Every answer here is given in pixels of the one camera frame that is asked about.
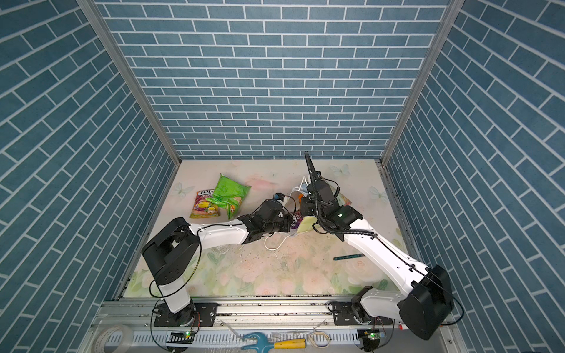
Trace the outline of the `orange Fox's fruits candy bag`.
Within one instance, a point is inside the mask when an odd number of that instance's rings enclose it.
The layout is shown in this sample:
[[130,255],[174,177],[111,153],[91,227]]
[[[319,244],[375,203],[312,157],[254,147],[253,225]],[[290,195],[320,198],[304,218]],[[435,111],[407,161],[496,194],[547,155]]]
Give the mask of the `orange Fox's fruits candy bag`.
[[190,215],[192,219],[209,219],[220,216],[218,206],[208,201],[213,196],[213,193],[213,189],[197,191],[194,207]]

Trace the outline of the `floral paper gift bag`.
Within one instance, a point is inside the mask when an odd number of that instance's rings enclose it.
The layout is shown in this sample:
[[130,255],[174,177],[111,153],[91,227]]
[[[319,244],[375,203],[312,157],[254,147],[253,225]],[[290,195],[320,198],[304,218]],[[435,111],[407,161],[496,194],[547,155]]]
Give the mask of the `floral paper gift bag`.
[[296,197],[292,195],[282,197],[282,199],[287,198],[294,201],[298,199],[297,205],[300,205],[300,210],[294,212],[294,225],[291,232],[285,235],[276,247],[269,247],[267,239],[264,240],[263,245],[266,250],[271,252],[279,250],[287,239],[299,233],[298,228],[307,217],[316,219],[311,228],[317,233],[324,235],[328,234],[328,229],[338,230],[340,233],[336,236],[341,241],[344,240],[345,231],[351,229],[350,225],[363,218],[357,210],[350,206],[350,200],[341,195],[341,187],[335,180],[319,175],[319,179],[314,183],[316,185],[315,196],[310,194],[314,192],[311,184],[311,178],[305,176],[301,184],[293,188],[292,193],[297,194]]

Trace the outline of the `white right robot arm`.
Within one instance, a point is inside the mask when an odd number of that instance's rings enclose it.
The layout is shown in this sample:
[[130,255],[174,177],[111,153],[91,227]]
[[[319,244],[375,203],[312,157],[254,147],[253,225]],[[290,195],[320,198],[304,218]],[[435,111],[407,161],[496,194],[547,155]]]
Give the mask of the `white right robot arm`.
[[456,306],[447,270],[440,265],[431,268],[407,255],[380,235],[356,209],[338,204],[337,193],[316,170],[309,153],[304,156],[310,183],[301,200],[303,215],[316,217],[320,229],[363,253],[400,290],[400,295],[390,300],[398,313],[384,313],[385,296],[375,288],[358,293],[361,312],[369,317],[397,319],[417,337],[429,340]]

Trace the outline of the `green chips bag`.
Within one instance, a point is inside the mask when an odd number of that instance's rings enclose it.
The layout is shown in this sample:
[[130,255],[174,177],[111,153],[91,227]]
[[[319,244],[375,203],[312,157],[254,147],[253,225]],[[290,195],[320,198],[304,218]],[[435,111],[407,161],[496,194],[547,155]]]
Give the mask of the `green chips bag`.
[[242,185],[221,174],[211,197],[206,200],[227,212],[229,220],[235,218],[241,204],[251,190],[251,186]]

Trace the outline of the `purple Fox's berries candy bag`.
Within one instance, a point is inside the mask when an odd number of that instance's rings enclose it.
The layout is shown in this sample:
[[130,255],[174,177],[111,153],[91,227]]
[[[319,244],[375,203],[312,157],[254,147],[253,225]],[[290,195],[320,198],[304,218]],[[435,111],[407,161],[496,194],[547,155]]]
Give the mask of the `purple Fox's berries candy bag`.
[[299,210],[296,213],[294,213],[293,221],[291,223],[291,229],[298,229],[301,223],[303,222],[303,219],[304,218]]

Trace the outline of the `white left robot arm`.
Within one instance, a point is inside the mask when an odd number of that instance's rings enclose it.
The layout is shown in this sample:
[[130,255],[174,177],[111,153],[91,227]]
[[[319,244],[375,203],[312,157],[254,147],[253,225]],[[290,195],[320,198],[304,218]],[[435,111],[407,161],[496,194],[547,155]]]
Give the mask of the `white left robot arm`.
[[184,278],[193,258],[198,266],[206,249],[250,244],[276,232],[290,233],[295,221],[295,215],[275,199],[229,222],[190,224],[183,217],[171,220],[141,252],[153,276],[150,296],[164,301],[155,311],[177,327],[195,324],[197,309],[188,291],[191,278]]

